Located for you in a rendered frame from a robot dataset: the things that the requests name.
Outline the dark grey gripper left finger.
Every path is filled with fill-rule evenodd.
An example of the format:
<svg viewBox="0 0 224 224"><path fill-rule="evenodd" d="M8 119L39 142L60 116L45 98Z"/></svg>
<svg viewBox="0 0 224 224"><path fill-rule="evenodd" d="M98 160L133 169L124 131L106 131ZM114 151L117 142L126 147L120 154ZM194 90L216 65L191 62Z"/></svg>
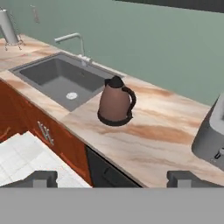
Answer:
<svg viewBox="0 0 224 224"><path fill-rule="evenodd" d="M34 171L24 179L3 185L18 188L57 188L58 173L56 171Z"/></svg>

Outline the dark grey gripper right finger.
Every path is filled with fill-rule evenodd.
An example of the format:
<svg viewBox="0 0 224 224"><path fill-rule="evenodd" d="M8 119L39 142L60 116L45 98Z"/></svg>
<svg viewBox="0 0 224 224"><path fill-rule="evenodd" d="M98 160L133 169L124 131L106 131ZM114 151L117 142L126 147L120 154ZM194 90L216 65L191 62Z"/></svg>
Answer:
<svg viewBox="0 0 224 224"><path fill-rule="evenodd" d="M172 188L208 188L221 185L198 178L190 171L168 171L166 174L167 187Z"/></svg>

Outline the red-brown cupboard door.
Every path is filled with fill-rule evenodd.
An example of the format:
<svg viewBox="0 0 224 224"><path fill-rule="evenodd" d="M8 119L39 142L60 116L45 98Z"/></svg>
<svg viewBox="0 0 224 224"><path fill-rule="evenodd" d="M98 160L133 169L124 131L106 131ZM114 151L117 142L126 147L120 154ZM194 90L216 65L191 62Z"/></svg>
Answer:
<svg viewBox="0 0 224 224"><path fill-rule="evenodd" d="M18 93L0 80L0 143L27 131L24 116Z"/></svg>
<svg viewBox="0 0 224 224"><path fill-rule="evenodd" d="M76 136L71 134L63 125L53 120L34 104L28 102L24 97L19 98L24 114L24 122L29 131L45 143L55 154L66 162L75 172L77 172L91 186L92 179L88 168L88 159L85 144ZM50 130L50 135L54 140L51 145L45 139L37 124L40 121L43 126Z"/></svg>

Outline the grey toaster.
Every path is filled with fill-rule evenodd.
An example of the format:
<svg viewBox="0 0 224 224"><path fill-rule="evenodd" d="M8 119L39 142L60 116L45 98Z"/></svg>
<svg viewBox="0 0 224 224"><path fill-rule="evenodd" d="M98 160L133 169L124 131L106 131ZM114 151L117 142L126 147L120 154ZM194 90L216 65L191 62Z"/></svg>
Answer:
<svg viewBox="0 0 224 224"><path fill-rule="evenodd" d="M224 93L201 123L192 142L192 153L224 171Z"/></svg>

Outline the black dishwasher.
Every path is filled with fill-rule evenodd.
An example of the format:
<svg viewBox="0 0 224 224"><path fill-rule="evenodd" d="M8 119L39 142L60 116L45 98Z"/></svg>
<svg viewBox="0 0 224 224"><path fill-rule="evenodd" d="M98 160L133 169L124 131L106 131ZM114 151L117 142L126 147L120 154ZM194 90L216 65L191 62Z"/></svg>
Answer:
<svg viewBox="0 0 224 224"><path fill-rule="evenodd" d="M108 160L86 146L87 161L94 187L140 187Z"/></svg>

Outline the grey kitchen sink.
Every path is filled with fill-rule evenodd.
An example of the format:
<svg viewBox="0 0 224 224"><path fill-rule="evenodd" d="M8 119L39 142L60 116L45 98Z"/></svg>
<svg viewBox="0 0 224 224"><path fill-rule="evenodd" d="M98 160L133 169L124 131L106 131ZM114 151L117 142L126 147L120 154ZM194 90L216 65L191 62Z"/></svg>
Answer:
<svg viewBox="0 0 224 224"><path fill-rule="evenodd" d="M116 75L93 64L83 66L80 59L64 52L16 66L10 72L69 111L98 95L104 80Z"/></svg>

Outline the copper brown electric kettle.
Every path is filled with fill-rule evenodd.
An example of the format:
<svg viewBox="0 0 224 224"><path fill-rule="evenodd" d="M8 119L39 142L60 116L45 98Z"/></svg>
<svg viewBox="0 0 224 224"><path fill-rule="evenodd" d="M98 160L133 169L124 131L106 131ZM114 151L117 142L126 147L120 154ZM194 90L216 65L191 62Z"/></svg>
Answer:
<svg viewBox="0 0 224 224"><path fill-rule="evenodd" d="M98 119L108 126L123 126L133 118L132 109L136 102L135 92L125 86L119 76L106 79L97 111Z"/></svg>

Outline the silver sink tap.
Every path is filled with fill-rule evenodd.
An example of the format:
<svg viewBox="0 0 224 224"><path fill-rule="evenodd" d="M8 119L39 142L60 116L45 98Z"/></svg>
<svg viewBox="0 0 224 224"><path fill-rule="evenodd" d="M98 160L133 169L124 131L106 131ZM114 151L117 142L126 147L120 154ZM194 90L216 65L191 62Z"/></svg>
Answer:
<svg viewBox="0 0 224 224"><path fill-rule="evenodd" d="M76 56L80 59L81 64L84 67L90 65L92 63L92 59L86 55L83 37L78 32L57 37L54 39L54 42L59 44L68 40L74 41L74 51Z"/></svg>

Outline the white paper towel roll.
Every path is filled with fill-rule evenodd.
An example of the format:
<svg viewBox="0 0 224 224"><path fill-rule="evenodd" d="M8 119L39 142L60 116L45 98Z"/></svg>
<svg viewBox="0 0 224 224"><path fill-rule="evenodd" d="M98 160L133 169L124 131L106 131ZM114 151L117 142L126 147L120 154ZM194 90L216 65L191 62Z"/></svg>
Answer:
<svg viewBox="0 0 224 224"><path fill-rule="evenodd" d="M18 49L21 50L21 45L25 44L16 27L14 17L6 9L0 9L0 32L5 40L5 50L8 50L9 46L18 46Z"/></svg>

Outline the grey wall socket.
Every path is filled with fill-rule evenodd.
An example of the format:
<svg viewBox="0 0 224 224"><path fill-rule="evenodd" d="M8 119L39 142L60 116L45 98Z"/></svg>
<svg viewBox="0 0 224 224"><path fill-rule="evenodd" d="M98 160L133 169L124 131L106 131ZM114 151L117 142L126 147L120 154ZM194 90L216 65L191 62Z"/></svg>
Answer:
<svg viewBox="0 0 224 224"><path fill-rule="evenodd" d="M32 13L33 13L33 16L34 16L35 23L39 24L40 23L40 21L39 21L39 14L38 14L36 6L31 5L31 10L32 10Z"/></svg>

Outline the dark wall cupboard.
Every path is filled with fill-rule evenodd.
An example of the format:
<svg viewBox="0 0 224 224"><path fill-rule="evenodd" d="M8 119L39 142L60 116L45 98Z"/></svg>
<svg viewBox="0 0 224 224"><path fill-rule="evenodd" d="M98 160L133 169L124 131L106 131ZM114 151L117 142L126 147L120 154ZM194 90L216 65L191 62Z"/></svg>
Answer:
<svg viewBox="0 0 224 224"><path fill-rule="evenodd" d="M172 8L224 13L224 0L116 0L134 4L151 4Z"/></svg>

